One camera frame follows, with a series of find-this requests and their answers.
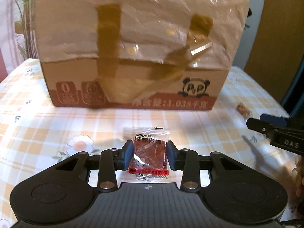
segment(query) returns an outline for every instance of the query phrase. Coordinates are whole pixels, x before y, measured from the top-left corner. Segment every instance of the panda ear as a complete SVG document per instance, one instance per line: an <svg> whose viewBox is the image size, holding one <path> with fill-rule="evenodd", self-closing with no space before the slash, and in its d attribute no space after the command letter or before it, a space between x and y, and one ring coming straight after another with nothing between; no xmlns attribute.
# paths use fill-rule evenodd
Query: panda ear
<svg viewBox="0 0 304 228"><path fill-rule="evenodd" d="M184 80L183 80L183 84L185 85L185 84L187 84L188 82L190 81L190 78L185 78Z"/></svg>

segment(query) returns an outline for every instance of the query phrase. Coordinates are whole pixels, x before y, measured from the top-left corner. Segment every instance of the cardboard box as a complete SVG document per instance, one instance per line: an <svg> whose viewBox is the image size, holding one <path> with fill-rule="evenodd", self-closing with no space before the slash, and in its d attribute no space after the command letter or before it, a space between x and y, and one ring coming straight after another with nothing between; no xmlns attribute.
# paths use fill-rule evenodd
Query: cardboard box
<svg viewBox="0 0 304 228"><path fill-rule="evenodd" d="M55 106L210 110L249 0L36 0Z"/></svg>

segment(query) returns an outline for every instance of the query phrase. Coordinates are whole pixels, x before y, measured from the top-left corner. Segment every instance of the metal screw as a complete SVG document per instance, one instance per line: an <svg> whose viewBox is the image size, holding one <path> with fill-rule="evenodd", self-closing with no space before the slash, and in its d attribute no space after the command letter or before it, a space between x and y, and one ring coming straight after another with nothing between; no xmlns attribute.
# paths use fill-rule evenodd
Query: metal screw
<svg viewBox="0 0 304 228"><path fill-rule="evenodd" d="M198 187L198 184L196 182L185 182L183 185L188 189L195 189Z"/></svg>
<svg viewBox="0 0 304 228"><path fill-rule="evenodd" d="M102 182L99 186L103 189L111 189L115 184L113 182Z"/></svg>

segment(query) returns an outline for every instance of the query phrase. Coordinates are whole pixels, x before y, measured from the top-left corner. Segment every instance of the white wall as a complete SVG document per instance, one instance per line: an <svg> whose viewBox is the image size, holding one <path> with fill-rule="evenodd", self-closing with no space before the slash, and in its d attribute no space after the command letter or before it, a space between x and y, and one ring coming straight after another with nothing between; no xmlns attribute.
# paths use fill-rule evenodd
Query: white wall
<svg viewBox="0 0 304 228"><path fill-rule="evenodd" d="M247 63L255 36L257 34L257 29L259 27L263 11L264 0L250 0L249 6L252 10L252 16L247 19L246 24L249 25L250 28L244 30L240 46L233 61L233 65L239 66L242 69L244 69Z"/></svg>

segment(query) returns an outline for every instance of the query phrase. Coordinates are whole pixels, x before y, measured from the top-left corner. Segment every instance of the brown packing tape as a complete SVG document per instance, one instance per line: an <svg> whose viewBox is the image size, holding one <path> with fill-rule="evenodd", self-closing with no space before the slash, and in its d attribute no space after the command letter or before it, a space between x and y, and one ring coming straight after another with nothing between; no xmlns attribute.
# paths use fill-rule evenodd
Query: brown packing tape
<svg viewBox="0 0 304 228"><path fill-rule="evenodd" d="M130 103L135 99L143 99L158 90L178 81L189 63L199 57L212 45L208 34L213 26L211 18L195 14L191 20L188 33L188 45L182 49L167 54L164 64L149 61L120 60L120 18L119 4L107 4L97 7L98 13L98 77L109 102ZM118 78L116 73L121 64L150 65L150 74L157 71L158 78L136 78L137 72L126 73L124 78Z"/></svg>

